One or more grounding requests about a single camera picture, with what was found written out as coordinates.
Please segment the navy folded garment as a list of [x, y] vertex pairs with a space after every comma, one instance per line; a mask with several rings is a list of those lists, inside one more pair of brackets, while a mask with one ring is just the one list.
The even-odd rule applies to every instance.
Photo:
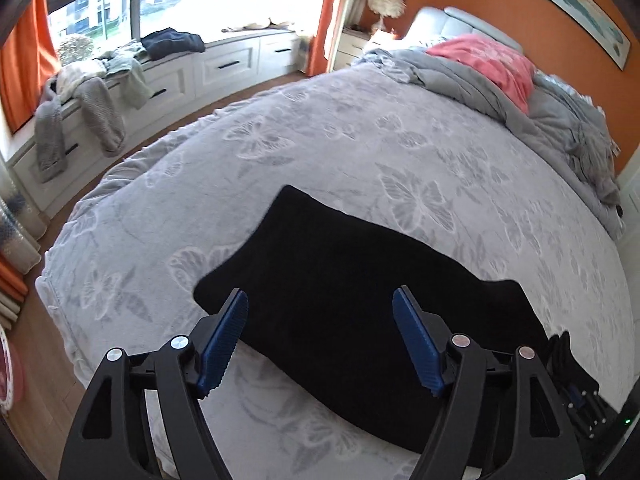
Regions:
[[205, 44], [200, 35], [178, 32], [171, 27], [151, 32], [148, 36], [142, 37], [140, 42], [152, 61], [175, 53], [205, 51]]

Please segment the orange curtain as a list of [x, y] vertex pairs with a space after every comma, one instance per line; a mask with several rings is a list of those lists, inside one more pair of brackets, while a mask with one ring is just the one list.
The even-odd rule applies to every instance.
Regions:
[[326, 72], [329, 63], [328, 47], [335, 25], [334, 14], [340, 7], [341, 0], [323, 0], [317, 31], [312, 37], [306, 74], [309, 77]]

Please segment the light blue headboard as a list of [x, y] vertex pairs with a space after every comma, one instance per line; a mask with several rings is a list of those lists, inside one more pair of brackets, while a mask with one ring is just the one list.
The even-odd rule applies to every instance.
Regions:
[[467, 34], [496, 40], [520, 53], [524, 52], [524, 48], [502, 30], [453, 6], [446, 6], [444, 10], [424, 6], [414, 17], [404, 39], [409, 44], [428, 44], [438, 38], [448, 40]]

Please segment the white nightstand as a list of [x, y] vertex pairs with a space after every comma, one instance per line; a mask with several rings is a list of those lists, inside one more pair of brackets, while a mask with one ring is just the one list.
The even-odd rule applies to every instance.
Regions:
[[332, 70], [341, 70], [352, 65], [363, 54], [363, 49], [370, 40], [368, 32], [360, 32], [344, 28], [338, 40]]

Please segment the white feather lamp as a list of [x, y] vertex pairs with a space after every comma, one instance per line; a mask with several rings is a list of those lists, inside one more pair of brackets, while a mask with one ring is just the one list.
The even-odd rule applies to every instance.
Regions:
[[406, 10], [406, 0], [367, 0], [368, 9], [378, 16], [378, 20], [371, 26], [371, 34], [379, 30], [386, 31], [386, 18], [400, 18]]

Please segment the grey duvet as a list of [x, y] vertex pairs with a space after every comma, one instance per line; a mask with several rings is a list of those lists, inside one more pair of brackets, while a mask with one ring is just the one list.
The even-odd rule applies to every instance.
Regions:
[[613, 168], [615, 143], [595, 107], [536, 74], [528, 111], [523, 112], [474, 68], [416, 49], [374, 49], [356, 63], [372, 64], [393, 80], [416, 84], [500, 122], [565, 180], [612, 240], [622, 238], [625, 225]]

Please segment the white window seat cabinet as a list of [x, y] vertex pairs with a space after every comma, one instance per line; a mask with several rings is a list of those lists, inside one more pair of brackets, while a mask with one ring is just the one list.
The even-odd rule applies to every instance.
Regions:
[[[292, 30], [246, 30], [219, 35], [203, 53], [178, 53], [146, 62], [142, 68], [153, 95], [140, 110], [125, 102], [118, 81], [105, 81], [126, 130], [122, 154], [213, 102], [295, 72], [298, 50], [299, 36]], [[102, 153], [77, 101], [62, 106], [62, 118], [67, 160], [62, 174], [48, 182], [40, 179], [33, 122], [16, 136], [18, 147], [8, 161], [18, 188], [49, 217], [115, 162]]]

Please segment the grey butterfly bedspread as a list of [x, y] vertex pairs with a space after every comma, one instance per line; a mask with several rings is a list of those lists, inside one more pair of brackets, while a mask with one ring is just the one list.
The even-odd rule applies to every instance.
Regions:
[[498, 122], [371, 64], [275, 88], [169, 133], [80, 200], [36, 287], [76, 377], [108, 349], [158, 348], [202, 316], [198, 280], [293, 185], [521, 284], [548, 334], [620, 408], [634, 383], [623, 266], [601, 222]]

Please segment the pink pillow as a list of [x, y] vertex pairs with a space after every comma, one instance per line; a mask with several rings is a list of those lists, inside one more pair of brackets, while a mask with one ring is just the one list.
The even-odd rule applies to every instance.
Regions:
[[536, 67], [518, 50], [497, 40], [466, 34], [434, 44], [426, 53], [471, 67], [495, 84], [521, 112], [529, 114]]

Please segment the black pants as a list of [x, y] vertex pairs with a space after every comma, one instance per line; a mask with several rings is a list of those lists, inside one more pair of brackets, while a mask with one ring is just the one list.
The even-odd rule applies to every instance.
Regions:
[[242, 341], [346, 422], [411, 452], [425, 448], [438, 404], [393, 318], [407, 286], [420, 306], [489, 350], [549, 341], [524, 290], [483, 281], [408, 235], [282, 188], [248, 240], [205, 275], [195, 302], [215, 313], [232, 289], [248, 299]]

